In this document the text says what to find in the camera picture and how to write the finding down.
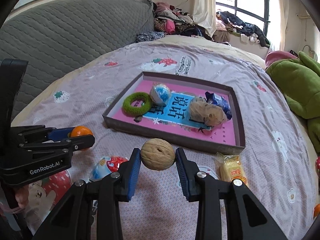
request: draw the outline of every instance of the metal screw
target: metal screw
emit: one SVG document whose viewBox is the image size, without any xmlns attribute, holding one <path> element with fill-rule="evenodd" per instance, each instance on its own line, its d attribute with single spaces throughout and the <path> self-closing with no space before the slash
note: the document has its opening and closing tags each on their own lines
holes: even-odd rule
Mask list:
<svg viewBox="0 0 320 240">
<path fill-rule="evenodd" d="M 75 182 L 75 185 L 76 185 L 77 187 L 81 187 L 83 184 L 84 184 L 84 181 L 83 181 L 82 179 L 79 179 L 79 180 L 77 180 L 77 181 Z"/>
<path fill-rule="evenodd" d="M 114 178 L 114 179 L 117 179 L 120 177 L 120 173 L 119 172 L 113 172 L 111 173 L 111 177 Z"/>
<path fill-rule="evenodd" d="M 207 174 L 204 172 L 204 171 L 199 171 L 198 173 L 197 173 L 197 176 L 199 177 L 199 178 L 205 178 L 206 176 L 207 176 Z"/>
<path fill-rule="evenodd" d="M 242 185 L 242 181 L 241 181 L 240 179 L 235 179 L 235 180 L 233 181 L 233 184 L 239 187 L 239 186 Z"/>
</svg>

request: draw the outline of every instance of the cardboard tray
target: cardboard tray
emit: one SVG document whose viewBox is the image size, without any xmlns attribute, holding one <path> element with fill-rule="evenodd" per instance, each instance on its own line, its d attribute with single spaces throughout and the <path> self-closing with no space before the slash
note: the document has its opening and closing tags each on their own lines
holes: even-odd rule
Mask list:
<svg viewBox="0 0 320 240">
<path fill-rule="evenodd" d="M 185 127 L 185 129 L 183 130 L 181 128 L 182 126 L 179 124 L 177 125 L 171 123 L 173 126 L 166 126 L 162 124 L 161 121 L 160 126 L 153 125 L 153 123 L 159 124 L 157 122 L 157 119 L 153 119 L 152 125 L 144 125 L 142 122 L 137 123 L 136 121 L 133 122 L 132 117 L 132 120 L 128 119 L 129 117 L 124 115 L 124 113 L 122 112 L 123 101 L 127 96 L 131 95 L 134 92 L 137 92 L 136 89 L 138 89 L 138 91 L 141 91 L 139 90 L 139 88 L 143 84 L 142 82 L 163 83 L 167 84 L 169 88 L 180 87 L 189 91 L 202 90 L 222 95 L 227 101 L 229 101 L 231 107 L 232 119 L 228 122 L 230 122 L 229 127 L 232 130 L 234 136 L 234 138 L 230 139 L 232 143 L 228 144 L 228 142 L 220 143 L 217 141 L 210 141 L 209 137 L 206 137 L 205 133 L 201 129 L 199 129 L 197 132 L 196 128 L 191 129 L 191 127 Z M 111 105 L 107 108 L 102 116 L 108 128 L 149 138 L 160 138 L 172 144 L 197 151 L 213 154 L 220 152 L 225 155 L 238 155 L 245 148 L 244 127 L 239 104 L 234 90 L 232 89 L 232 87 L 210 81 L 164 73 L 142 72 L 134 80 L 132 80 L 132 82 L 127 85 L 127 87 L 115 98 L 115 100 L 111 103 Z M 222 134 L 222 132 L 225 133 L 225 131 L 223 131 L 222 128 L 224 129 L 225 127 L 223 125 L 213 127 L 211 131 L 206 130 L 206 133 L 212 134 L 212 136 L 210 137 L 211 140 L 214 140 L 214 136 L 216 134 L 224 137 L 224 134 Z M 189 135 L 184 132 L 185 130 L 191 131 Z"/>
</svg>

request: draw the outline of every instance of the plastic bag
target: plastic bag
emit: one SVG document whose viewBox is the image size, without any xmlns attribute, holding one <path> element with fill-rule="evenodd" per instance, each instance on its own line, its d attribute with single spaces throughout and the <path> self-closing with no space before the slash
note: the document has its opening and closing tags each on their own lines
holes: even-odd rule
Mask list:
<svg viewBox="0 0 320 240">
<path fill-rule="evenodd" d="M 192 120 L 204 122 L 207 126 L 217 126 L 228 121 L 220 106 L 207 103 L 204 98 L 195 97 L 189 104 L 189 113 Z"/>
<path fill-rule="evenodd" d="M 216 106 L 220 106 L 223 110 L 223 112 L 226 114 L 228 120 L 231 120 L 232 114 L 231 114 L 231 108 L 229 103 L 221 96 L 215 94 L 215 93 L 205 93 L 205 97 L 207 99 L 207 102 L 209 104 L 213 104 Z"/>
<path fill-rule="evenodd" d="M 91 181 L 97 181 L 112 172 L 118 171 L 121 163 L 128 161 L 126 158 L 119 156 L 103 157 L 93 168 Z"/>
<path fill-rule="evenodd" d="M 234 179 L 240 179 L 249 187 L 248 179 L 244 173 L 239 155 L 222 155 L 217 153 L 220 161 L 220 177 L 222 180 L 231 182 Z"/>
<path fill-rule="evenodd" d="M 165 84 L 153 84 L 149 95 L 156 105 L 166 106 L 171 98 L 171 90 Z"/>
</svg>

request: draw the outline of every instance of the green plush toy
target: green plush toy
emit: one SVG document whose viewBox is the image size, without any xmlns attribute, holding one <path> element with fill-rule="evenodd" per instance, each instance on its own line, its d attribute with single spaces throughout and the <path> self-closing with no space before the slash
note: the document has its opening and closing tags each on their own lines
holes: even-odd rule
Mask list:
<svg viewBox="0 0 320 240">
<path fill-rule="evenodd" d="M 320 64 L 300 51 L 299 59 L 276 61 L 266 73 L 282 91 L 290 109 L 308 119 L 309 137 L 320 153 Z"/>
</svg>

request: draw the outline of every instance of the bed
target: bed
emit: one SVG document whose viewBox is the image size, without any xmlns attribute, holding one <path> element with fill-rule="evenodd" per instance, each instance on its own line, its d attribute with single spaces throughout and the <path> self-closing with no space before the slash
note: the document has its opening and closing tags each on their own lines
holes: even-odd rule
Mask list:
<svg viewBox="0 0 320 240">
<path fill-rule="evenodd" d="M 12 125 L 88 126 L 95 134 L 96 143 L 86 152 L 75 152 L 67 174 L 71 182 L 88 181 L 100 158 L 129 157 L 134 147 L 141 148 L 147 140 L 105 126 L 102 113 L 110 98 L 141 71 L 175 74 L 181 58 L 189 57 L 192 66 L 188 76 L 229 85 L 235 90 L 247 144 L 241 158 L 250 188 L 288 239 L 302 239 L 313 222 L 313 208 L 318 203 L 316 153 L 305 124 L 293 115 L 281 92 L 264 72 L 264 61 L 254 54 L 202 38 L 173 35 L 138 44 L 126 42 L 119 49 L 100 52 L 99 57 L 83 67 L 75 67 L 56 79 L 23 108 Z M 153 64 L 156 58 L 171 59 L 171 63 L 159 67 Z M 188 149 L 185 152 L 187 158 L 210 167 L 219 177 L 216 156 Z M 30 191 L 35 187 L 42 188 L 34 184 L 30 185 Z M 51 208 L 52 205 L 47 205 L 38 209 L 38 213 L 37 209 L 26 210 L 33 233 Z M 120 211 L 125 239 L 194 238 L 197 205 L 185 201 L 174 167 L 161 173 L 141 167 L 136 194 L 130 203 L 120 206 Z M 225 230 L 223 215 L 222 226 Z M 94 226 L 92 237 L 95 237 Z"/>
</svg>

